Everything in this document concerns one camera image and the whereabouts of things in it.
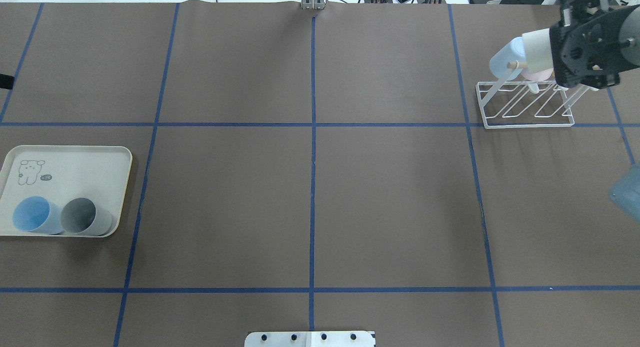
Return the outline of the cream plastic cup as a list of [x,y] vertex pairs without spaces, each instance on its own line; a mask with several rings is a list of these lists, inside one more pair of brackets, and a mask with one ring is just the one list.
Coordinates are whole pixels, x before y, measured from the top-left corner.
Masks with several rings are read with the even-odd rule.
[[550,28],[526,32],[521,38],[528,71],[537,73],[553,68]]

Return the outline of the pink plastic cup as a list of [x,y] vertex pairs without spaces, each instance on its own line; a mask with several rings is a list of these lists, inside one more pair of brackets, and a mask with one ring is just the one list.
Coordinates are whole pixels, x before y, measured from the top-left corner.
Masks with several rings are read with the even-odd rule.
[[520,75],[527,81],[539,83],[551,79],[553,72],[554,70],[552,67],[538,72],[532,72],[530,71],[530,69],[524,68],[522,69]]

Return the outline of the light blue plastic cup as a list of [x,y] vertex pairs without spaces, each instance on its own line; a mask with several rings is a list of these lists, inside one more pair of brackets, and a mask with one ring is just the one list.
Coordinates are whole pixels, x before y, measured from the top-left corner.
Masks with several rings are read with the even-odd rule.
[[526,63],[524,42],[521,36],[513,38],[489,60],[490,72],[496,78],[502,78],[510,70],[508,63]]

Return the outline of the grey plastic cup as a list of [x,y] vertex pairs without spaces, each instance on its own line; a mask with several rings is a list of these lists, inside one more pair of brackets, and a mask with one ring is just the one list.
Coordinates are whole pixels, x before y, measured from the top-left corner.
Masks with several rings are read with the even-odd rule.
[[76,197],[61,210],[60,224],[66,233],[78,236],[103,236],[112,228],[113,217],[102,205],[87,197]]

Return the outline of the cream plastic tray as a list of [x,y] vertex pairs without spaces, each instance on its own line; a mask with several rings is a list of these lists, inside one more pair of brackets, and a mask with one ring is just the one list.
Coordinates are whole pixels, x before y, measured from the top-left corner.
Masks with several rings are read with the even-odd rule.
[[[133,156],[124,146],[18,145],[7,153],[1,168],[0,234],[103,238],[121,221]],[[43,234],[14,227],[14,208],[28,197],[41,196],[61,210],[73,199],[87,198],[112,215],[110,232],[101,236]]]

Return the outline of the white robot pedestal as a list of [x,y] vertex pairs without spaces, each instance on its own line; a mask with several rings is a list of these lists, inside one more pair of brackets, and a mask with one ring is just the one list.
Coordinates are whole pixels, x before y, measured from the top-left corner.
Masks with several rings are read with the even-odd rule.
[[374,331],[256,331],[247,334],[245,347],[375,347]]

